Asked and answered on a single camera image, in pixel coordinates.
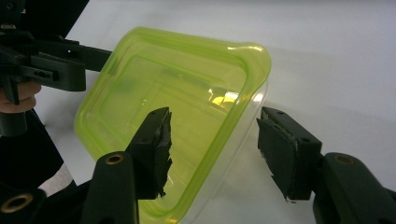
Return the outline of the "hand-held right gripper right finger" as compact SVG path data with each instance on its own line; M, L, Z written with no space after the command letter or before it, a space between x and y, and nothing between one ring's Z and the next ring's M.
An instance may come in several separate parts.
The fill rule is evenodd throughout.
M258 149L286 199L313 199L317 224L396 224L396 192L360 160L322 143L287 113L264 106Z

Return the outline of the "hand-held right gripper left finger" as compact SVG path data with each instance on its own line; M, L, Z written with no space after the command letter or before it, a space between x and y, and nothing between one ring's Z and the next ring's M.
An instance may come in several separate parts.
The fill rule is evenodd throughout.
M125 150L97 161L79 224L139 224L138 202L165 195L171 118L167 107L149 112Z

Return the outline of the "clear container with green lid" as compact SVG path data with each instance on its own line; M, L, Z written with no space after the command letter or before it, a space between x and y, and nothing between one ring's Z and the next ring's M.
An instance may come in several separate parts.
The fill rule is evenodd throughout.
M169 107L165 196L139 204L141 224L190 224L222 184L265 99L267 50L139 27L113 50L80 105L75 133L94 159L119 151L147 114Z

